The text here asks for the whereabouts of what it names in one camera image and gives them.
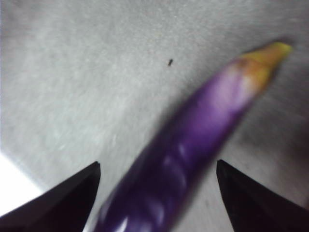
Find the insect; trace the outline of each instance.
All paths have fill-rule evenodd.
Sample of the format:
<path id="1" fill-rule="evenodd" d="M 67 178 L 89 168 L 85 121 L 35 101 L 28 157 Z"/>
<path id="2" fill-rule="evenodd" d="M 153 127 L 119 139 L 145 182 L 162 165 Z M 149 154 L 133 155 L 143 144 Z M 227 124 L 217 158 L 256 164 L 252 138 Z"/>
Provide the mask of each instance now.
<path id="1" fill-rule="evenodd" d="M 169 60 L 169 64 L 168 64 L 168 66 L 171 66 L 171 65 L 172 65 L 172 63 L 173 63 L 173 59 L 170 59 L 170 60 Z"/>

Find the textured background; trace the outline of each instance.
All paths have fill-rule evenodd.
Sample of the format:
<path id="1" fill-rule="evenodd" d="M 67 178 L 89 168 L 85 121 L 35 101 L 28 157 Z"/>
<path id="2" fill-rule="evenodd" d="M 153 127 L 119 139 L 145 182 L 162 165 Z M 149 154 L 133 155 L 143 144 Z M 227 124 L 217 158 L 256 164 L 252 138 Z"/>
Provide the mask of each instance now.
<path id="1" fill-rule="evenodd" d="M 294 52 L 218 157 L 306 206 L 308 11 L 298 0 L 2 1 L 2 151 L 43 190 L 98 160 L 93 218 L 179 103 L 239 53 L 287 37 Z M 174 231 L 232 231 L 214 168 Z"/>

